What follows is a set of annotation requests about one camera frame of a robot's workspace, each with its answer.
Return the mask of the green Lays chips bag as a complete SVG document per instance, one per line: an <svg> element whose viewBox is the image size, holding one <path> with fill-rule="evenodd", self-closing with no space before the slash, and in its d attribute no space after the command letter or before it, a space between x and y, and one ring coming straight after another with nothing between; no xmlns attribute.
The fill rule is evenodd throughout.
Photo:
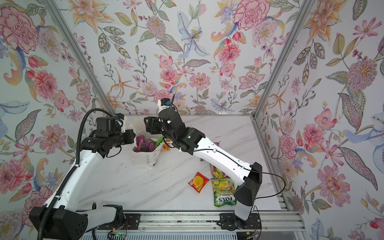
<svg viewBox="0 0 384 240"><path fill-rule="evenodd" d="M156 148L161 146L164 143L164 137L161 137L156 142Z"/></svg>

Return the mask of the purple snack bag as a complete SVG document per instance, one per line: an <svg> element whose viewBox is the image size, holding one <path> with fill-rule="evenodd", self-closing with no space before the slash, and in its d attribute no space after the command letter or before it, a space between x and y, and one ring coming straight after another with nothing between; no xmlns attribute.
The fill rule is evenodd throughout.
<svg viewBox="0 0 384 240"><path fill-rule="evenodd" d="M136 138L137 145L134 147L134 152L136 153L149 153L153 152L156 149L156 142L146 138L145 136L141 135Z"/></svg>

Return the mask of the white paper gift bag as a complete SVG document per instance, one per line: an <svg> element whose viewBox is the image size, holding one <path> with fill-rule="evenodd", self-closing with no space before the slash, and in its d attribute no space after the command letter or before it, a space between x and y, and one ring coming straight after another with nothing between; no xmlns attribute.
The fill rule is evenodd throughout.
<svg viewBox="0 0 384 240"><path fill-rule="evenodd" d="M151 135L148 133L143 120L134 120L130 127L136 134L130 151L131 162L136 167L153 168L165 145L164 137L161 134Z"/></svg>

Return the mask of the green Foxs candy bag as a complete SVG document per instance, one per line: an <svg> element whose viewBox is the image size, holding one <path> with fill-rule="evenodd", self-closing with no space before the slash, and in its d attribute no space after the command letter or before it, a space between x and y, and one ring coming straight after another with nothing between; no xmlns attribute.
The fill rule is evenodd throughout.
<svg viewBox="0 0 384 240"><path fill-rule="evenodd" d="M235 206L237 200L234 196L235 183L229 178L211 179L215 207Z"/></svg>

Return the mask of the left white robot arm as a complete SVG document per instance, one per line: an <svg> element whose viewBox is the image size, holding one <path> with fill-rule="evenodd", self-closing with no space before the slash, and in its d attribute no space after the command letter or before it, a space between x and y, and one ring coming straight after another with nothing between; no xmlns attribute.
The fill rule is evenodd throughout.
<svg viewBox="0 0 384 240"><path fill-rule="evenodd" d="M81 139L71 169L59 188L42 207L34 207L29 219L38 231L37 238L79 240L85 233L102 225L120 228L126 223L122 206L102 207L77 212L80 197L93 172L113 148L133 144L133 130L126 127L123 115L97 118L97 128Z"/></svg>

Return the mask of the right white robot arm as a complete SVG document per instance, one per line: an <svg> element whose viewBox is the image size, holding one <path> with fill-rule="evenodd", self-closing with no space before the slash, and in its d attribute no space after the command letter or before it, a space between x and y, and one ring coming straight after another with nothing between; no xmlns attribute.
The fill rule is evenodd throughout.
<svg viewBox="0 0 384 240"><path fill-rule="evenodd" d="M146 132L163 135L180 152L204 159L229 176L237 185L234 215L238 220L248 220L263 181L263 167L260 164L251 165L227 153L203 132L187 127L173 109L164 109L157 117L146 117L144 123Z"/></svg>

